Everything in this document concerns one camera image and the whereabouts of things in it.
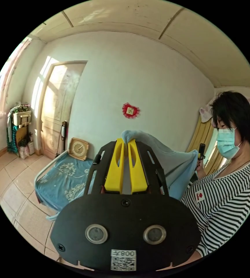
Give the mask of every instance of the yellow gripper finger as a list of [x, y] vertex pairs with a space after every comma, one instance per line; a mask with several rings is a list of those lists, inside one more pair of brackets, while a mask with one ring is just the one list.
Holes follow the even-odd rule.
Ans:
[[147, 190], [147, 182], [143, 172], [143, 167], [138, 154], [136, 141], [133, 139], [128, 143], [129, 169], [131, 178], [131, 192], [142, 192]]
[[118, 138], [105, 181], [105, 190], [122, 193], [124, 173], [124, 141]]

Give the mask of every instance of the face mask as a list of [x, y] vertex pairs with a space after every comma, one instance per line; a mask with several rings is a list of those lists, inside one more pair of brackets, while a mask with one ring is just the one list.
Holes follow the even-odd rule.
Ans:
[[224, 158], [233, 158], [239, 151], [240, 144], [238, 146], [235, 146], [235, 129], [218, 130], [217, 148]]

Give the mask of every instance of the ceiling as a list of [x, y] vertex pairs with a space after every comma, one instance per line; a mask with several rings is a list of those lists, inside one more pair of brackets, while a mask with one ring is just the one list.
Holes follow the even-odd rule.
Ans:
[[90, 31], [145, 36], [190, 60], [215, 87], [250, 87], [250, 65], [235, 44], [198, 14], [163, 0], [91, 0], [72, 6], [31, 32], [48, 43]]

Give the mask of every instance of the screw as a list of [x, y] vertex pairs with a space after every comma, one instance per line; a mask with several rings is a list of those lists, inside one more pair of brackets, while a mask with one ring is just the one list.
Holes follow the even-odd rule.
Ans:
[[125, 208], [127, 208], [128, 206], [130, 206], [130, 204], [131, 204], [131, 202], [130, 202], [130, 200], [128, 200], [128, 199], [123, 199], [123, 200], [121, 201], [121, 205], [122, 205], [123, 207], [125, 207]]
[[194, 250], [193, 246], [189, 246], [189, 247], [186, 249], [186, 252], [189, 254], [189, 253], [191, 253], [193, 250]]
[[61, 252], [64, 252], [65, 251], [65, 247], [62, 245], [62, 244], [58, 244], [57, 245], [57, 249]]

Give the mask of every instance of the blue bedsheet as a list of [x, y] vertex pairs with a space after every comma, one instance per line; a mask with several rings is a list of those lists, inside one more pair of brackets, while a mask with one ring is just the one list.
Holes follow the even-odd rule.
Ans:
[[[60, 212], [68, 203], [83, 195], [92, 160], [81, 161], [64, 154], [35, 184], [39, 201]], [[96, 172], [89, 191], [91, 192]]]

